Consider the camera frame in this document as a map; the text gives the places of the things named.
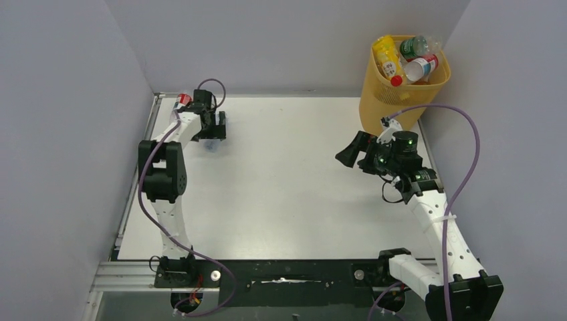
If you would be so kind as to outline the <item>clear bottle red label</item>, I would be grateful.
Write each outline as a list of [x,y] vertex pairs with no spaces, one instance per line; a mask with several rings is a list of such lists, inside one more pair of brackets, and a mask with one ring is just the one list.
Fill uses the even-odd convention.
[[191,95],[187,93],[179,94],[177,96],[176,102],[173,105],[171,119],[173,121],[176,121],[178,118],[180,118],[181,114],[187,111],[187,108],[189,107],[192,101],[193,98]]

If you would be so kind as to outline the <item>yellow juice bottle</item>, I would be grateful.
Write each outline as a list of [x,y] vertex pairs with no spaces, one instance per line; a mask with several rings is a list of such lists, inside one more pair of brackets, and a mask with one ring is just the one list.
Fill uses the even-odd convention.
[[393,37],[384,35],[378,38],[371,50],[382,75],[392,86],[401,86],[405,81],[405,72]]

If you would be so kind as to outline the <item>clear bottle dark green label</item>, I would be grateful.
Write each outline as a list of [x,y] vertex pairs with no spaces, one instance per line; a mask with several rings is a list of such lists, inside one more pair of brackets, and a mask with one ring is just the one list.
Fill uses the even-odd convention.
[[416,35],[399,44],[399,53],[406,61],[438,53],[443,47],[443,39],[432,35]]

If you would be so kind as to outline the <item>clear bottle blue purple label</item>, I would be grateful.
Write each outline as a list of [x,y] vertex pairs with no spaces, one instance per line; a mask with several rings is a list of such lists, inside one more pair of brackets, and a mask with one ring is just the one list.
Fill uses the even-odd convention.
[[221,145],[221,140],[219,139],[215,139],[215,140],[206,140],[204,143],[204,147],[206,149],[206,151],[208,152],[217,152],[219,147]]

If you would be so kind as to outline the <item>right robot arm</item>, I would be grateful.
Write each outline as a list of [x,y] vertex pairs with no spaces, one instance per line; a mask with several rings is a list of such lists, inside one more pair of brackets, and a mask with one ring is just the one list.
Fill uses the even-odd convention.
[[449,210],[437,173],[423,164],[415,132],[385,130],[380,136],[360,131],[335,158],[364,173],[392,177],[425,234],[438,272],[433,272],[409,250],[383,250],[376,267],[379,282],[400,281],[423,299],[431,320],[490,320],[503,294],[499,276],[491,276],[472,254]]

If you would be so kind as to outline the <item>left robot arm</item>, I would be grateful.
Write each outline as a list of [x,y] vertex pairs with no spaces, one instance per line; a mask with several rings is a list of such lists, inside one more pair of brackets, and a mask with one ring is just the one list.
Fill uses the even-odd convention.
[[191,95],[178,95],[169,125],[138,145],[138,202],[143,207],[149,201],[155,212],[142,210],[160,230],[158,273],[166,278],[193,280],[198,274],[182,209],[188,185],[184,148],[190,142],[225,137],[225,113],[217,110],[212,92],[198,88]]

